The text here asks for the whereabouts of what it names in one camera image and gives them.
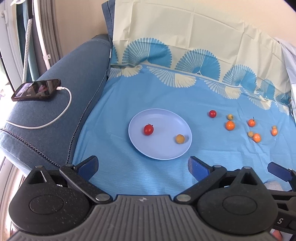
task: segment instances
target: charging cable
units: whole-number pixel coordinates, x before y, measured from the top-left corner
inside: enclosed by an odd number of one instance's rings
[[[49,126],[51,125],[52,123],[54,123],[56,120],[58,120],[66,111],[67,109],[69,108],[70,104],[71,104],[71,101],[72,101],[72,94],[71,94],[71,91],[66,88],[66,87],[57,87],[57,90],[67,90],[69,92],[69,95],[70,95],[70,99],[69,99],[69,103],[68,105],[66,106],[66,108],[63,110],[63,112],[61,114],[59,114],[59,116],[57,118],[55,118],[54,120],[52,120],[51,122],[45,124],[45,125],[42,125],[42,126],[36,126],[36,127],[29,127],[29,126],[20,126],[20,125],[17,125],[17,124],[14,124],[14,123],[11,123],[9,121],[6,121],[6,123],[8,124],[11,124],[13,126],[16,126],[16,127],[19,127],[19,128],[24,128],[24,129],[31,129],[31,130],[34,130],[34,129],[41,129],[43,127],[46,127],[46,126]]]

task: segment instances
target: plate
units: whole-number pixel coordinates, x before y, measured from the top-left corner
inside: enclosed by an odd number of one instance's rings
[[[143,133],[147,124],[154,128],[150,136]],[[185,137],[183,144],[175,141],[178,134]],[[136,114],[129,123],[128,135],[139,152],[157,160],[171,160],[182,156],[192,142],[192,133],[186,121],[174,112],[163,109],[148,109]]]

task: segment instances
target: screw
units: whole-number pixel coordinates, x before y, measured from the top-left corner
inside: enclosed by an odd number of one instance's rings
[[[190,201],[191,197],[187,194],[180,194],[176,197],[179,202],[188,202]]]
[[[108,201],[110,199],[110,195],[108,195],[107,193],[101,193],[96,195],[96,200],[97,201]]]

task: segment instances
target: smartphone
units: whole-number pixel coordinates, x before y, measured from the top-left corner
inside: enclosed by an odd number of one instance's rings
[[[60,79],[27,82],[20,85],[11,99],[12,101],[46,100],[54,95],[60,85]]]

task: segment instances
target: white cord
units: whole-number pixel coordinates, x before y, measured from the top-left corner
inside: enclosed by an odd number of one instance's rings
[[[32,19],[28,19],[27,32],[26,32],[26,44],[25,44],[24,69],[22,72],[23,83],[27,82],[28,57],[29,57],[31,31],[32,31]]]
[[[52,123],[54,123],[56,120],[58,120],[66,111],[67,109],[69,108],[70,104],[71,104],[71,101],[72,101],[72,94],[71,94],[71,91],[66,88],[66,87],[57,87],[57,90],[67,90],[69,92],[69,95],[70,95],[70,99],[69,99],[69,103],[67,105],[67,107],[63,110],[63,112],[57,117],[55,118],[54,120],[52,120],[51,122],[45,124],[45,125],[42,125],[42,126],[36,126],[36,127],[29,127],[29,126],[20,126],[20,125],[17,125],[17,124],[14,124],[14,123],[11,123],[9,121],[6,121],[6,123],[8,124],[11,124],[13,126],[16,126],[16,127],[19,127],[19,128],[24,128],[24,129],[31,129],[31,130],[34,130],[34,129],[41,129],[43,127],[46,127],[46,126],[49,126],[51,125]]]

